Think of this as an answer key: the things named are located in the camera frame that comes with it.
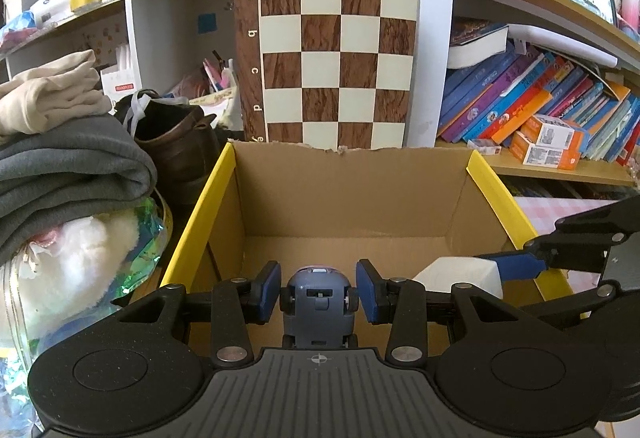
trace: red book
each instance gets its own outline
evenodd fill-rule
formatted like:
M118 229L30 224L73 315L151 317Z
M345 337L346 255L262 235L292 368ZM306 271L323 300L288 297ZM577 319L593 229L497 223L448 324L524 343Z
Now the red book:
M622 148L616 162L620 165L626 165L629 161L629 157L634 152L634 148L636 147L636 142L638 142L638 137L640 137L640 121L636 124L636 127L631 132L631 137L626 141L625 147Z
M482 132L479 139L491 139L491 137L493 137L494 134L514 116L514 113L516 111L522 111L522 109L527 105L527 103L530 102L530 100L533 99L533 97L542 92L542 89L549 83L549 81L551 81L551 79L554 78L554 76L558 72L558 69L563 64L564 59L562 59L560 56L557 56L554 63L549 65L549 68L547 68L544 73L540 77L538 77L529 88L527 88L524 94L522 94L516 100L516 102L514 102L514 104L507 108L507 111L505 111L505 113L500 115L500 117L498 117L493 123L491 123L491 125L487 129L485 129L485 131Z
M593 81L588 77L585 77L578 83L573 90L571 90L564 99L562 99L555 108L553 108L547 115L549 117L560 117L566 113L566 111L575 103L580 97L586 94L593 86Z

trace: pink checkered cloth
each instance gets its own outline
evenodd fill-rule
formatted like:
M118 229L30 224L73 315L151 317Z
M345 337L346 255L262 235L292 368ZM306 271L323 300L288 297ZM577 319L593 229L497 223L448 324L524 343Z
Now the pink checkered cloth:
M538 234L552 233L556 220L572 214L583 213L596 207L609 205L612 200L580 200L575 198L525 198L516 197L516 202ZM575 293L597 287L600 274L569 271L569 286Z

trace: brown shoe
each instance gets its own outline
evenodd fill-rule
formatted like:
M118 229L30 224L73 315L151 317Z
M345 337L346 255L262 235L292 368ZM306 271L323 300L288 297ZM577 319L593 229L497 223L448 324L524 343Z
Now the brown shoe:
M158 190L170 207L193 206L220 156L211 122L202 108L152 100L135 140L158 168Z

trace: silver bolt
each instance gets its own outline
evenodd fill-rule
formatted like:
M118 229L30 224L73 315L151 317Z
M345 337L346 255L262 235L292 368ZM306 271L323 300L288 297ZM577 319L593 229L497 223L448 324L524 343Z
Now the silver bolt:
M598 297L609 297L613 293L613 287L611 285L602 285L596 290Z
M225 362L238 362L238 360L245 358L246 355L246 350L240 346L225 346L216 353L216 357Z
M391 351L391 356L399 362L415 362L422 357L422 352L413 346L398 346Z

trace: folded gray sweater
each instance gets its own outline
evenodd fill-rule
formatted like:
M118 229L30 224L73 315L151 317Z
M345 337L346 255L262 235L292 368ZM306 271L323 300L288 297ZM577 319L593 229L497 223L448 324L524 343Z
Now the folded gray sweater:
M111 115L73 119L0 145L0 265L56 225L137 205L156 168Z

